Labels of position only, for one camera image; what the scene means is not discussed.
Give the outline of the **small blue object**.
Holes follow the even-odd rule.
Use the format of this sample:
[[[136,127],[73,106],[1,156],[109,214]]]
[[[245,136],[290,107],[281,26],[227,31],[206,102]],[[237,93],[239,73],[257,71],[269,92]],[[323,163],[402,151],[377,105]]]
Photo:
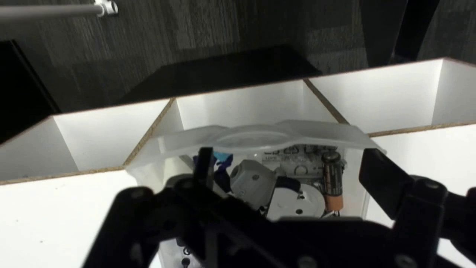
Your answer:
[[[233,162],[233,154],[227,154],[219,151],[215,151],[213,153],[214,156],[214,163],[217,166],[217,171],[226,171],[232,165]]]

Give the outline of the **black table leg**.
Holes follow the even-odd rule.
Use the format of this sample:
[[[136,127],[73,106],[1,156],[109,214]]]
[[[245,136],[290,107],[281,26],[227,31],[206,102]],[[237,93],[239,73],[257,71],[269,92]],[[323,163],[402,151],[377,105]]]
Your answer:
[[[416,61],[440,0],[359,0],[370,68]]]

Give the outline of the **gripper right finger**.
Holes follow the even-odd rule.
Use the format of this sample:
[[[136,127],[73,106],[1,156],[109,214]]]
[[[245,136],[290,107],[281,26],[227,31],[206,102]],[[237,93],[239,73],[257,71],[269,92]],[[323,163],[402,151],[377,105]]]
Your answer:
[[[394,221],[382,254],[388,268],[461,268],[437,254],[440,239],[476,265],[476,187],[451,193],[376,148],[364,149],[359,182]]]

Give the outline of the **grey power adapter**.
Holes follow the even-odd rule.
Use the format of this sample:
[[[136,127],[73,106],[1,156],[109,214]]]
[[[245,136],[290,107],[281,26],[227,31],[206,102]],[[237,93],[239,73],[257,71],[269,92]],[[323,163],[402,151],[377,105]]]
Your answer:
[[[245,159],[230,174],[231,192],[253,210],[267,207],[274,193],[276,174],[258,161]]]

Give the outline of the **white cube shelf unit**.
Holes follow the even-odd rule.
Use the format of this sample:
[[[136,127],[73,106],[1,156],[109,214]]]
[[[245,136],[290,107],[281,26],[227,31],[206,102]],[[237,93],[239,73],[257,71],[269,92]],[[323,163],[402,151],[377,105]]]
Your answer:
[[[476,63],[450,58],[50,116],[0,145],[0,185],[121,170],[155,132],[312,120],[370,136],[476,122]]]

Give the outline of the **black and copper battery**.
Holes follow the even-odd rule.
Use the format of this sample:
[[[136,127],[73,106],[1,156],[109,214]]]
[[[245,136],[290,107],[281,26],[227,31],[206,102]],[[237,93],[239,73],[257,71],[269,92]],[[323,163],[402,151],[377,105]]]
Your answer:
[[[323,163],[324,198],[326,210],[340,211],[343,201],[344,164],[338,151],[327,151],[321,157]]]

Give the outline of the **circuit board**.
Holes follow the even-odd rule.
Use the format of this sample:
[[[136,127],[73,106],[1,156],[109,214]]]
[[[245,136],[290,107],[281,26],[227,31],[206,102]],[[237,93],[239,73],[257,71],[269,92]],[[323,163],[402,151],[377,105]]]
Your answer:
[[[296,144],[281,150],[263,153],[261,163],[271,170],[278,169],[279,175],[296,179],[322,179],[322,155],[329,151],[341,154],[344,166],[343,150],[336,146]]]

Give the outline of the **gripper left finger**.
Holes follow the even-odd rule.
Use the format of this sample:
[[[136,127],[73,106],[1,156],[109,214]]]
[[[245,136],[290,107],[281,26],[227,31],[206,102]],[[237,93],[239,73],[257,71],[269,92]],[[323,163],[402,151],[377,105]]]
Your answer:
[[[195,169],[155,194],[144,186],[120,191],[82,268],[150,268],[158,253],[162,268],[272,268],[268,253],[240,220],[265,219],[242,202],[212,191],[213,148],[200,148]]]

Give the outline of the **white round plug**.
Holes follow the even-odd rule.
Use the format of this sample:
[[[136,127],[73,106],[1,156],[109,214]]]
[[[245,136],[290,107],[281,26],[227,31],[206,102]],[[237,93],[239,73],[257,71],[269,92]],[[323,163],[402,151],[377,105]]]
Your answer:
[[[302,184],[298,192],[279,187],[273,193],[267,219],[277,221],[284,217],[320,218],[325,209],[323,195],[311,185]]]

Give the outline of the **grey rod with white end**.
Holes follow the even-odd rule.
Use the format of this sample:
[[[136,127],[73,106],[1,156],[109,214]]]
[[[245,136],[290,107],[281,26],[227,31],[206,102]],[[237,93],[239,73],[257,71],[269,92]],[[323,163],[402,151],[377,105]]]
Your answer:
[[[92,4],[0,6],[0,22],[42,20],[56,17],[116,15],[114,0],[94,0]]]

